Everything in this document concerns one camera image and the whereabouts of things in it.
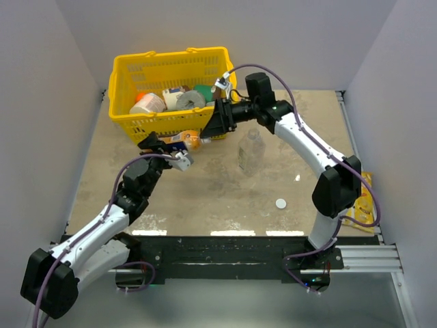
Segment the orange drink bottle blue label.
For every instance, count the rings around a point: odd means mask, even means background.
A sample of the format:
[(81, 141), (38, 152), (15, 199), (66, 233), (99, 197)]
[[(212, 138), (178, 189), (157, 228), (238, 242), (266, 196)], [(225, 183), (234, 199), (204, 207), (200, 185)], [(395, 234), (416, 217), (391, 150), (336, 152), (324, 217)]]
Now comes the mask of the orange drink bottle blue label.
[(188, 152), (198, 150), (202, 145), (212, 142), (210, 138), (201, 138), (200, 133), (194, 130), (185, 130), (170, 137), (159, 137), (169, 148), (170, 152), (183, 151)]

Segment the clear plastic bottle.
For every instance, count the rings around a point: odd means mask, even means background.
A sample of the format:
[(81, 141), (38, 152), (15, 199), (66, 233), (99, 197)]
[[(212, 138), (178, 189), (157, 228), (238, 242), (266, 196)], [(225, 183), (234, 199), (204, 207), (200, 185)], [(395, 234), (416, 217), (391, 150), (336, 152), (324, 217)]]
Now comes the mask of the clear plastic bottle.
[(238, 167), (246, 176), (254, 176), (264, 160), (266, 144), (258, 128), (251, 128), (238, 143)]

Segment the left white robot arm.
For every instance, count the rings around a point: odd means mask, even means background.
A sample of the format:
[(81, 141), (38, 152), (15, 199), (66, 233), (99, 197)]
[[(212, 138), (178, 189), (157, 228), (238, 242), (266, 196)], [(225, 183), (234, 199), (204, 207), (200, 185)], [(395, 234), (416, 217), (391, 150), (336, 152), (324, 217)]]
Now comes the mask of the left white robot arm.
[(61, 318), (86, 286), (112, 268), (143, 271), (141, 284), (124, 287), (125, 293), (142, 291), (154, 281), (156, 269), (141, 260), (138, 243), (123, 231), (143, 214), (164, 170), (184, 171), (192, 161), (187, 148), (172, 137), (151, 133), (138, 147), (140, 155), (120, 169), (102, 211), (65, 241), (30, 255), (20, 294), (34, 306), (33, 327)]

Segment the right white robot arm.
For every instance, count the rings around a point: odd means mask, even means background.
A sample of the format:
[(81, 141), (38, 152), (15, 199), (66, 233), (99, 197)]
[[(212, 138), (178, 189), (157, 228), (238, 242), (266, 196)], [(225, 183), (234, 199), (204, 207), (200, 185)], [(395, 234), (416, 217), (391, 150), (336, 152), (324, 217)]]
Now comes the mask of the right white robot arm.
[(330, 147), (300, 119), (293, 105), (277, 100), (265, 73), (250, 74), (245, 82), (248, 99), (217, 99), (201, 137), (224, 135), (235, 131), (241, 122), (256, 120), (307, 163), (318, 179), (311, 196), (317, 215), (308, 237), (312, 247), (305, 250), (304, 259), (309, 267), (318, 269), (328, 261), (326, 249), (336, 241), (341, 216), (361, 195), (361, 162)]

